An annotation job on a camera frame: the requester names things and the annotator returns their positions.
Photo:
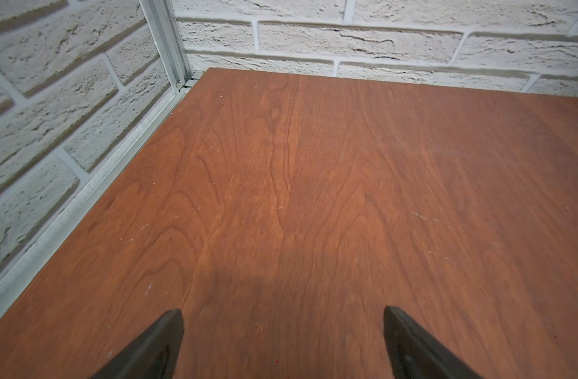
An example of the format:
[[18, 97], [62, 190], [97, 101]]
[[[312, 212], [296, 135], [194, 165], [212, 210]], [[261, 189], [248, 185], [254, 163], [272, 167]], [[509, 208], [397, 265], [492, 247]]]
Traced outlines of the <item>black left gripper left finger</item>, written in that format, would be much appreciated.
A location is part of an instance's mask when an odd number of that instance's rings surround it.
[[172, 378], [184, 335], [181, 310], [162, 314], [94, 378]]

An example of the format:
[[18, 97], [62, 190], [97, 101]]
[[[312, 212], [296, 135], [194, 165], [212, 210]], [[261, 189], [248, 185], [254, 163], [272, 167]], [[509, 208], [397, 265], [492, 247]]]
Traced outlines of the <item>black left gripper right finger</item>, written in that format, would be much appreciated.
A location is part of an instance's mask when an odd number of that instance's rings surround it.
[[383, 324], [395, 378], [480, 377], [398, 306], [384, 309]]

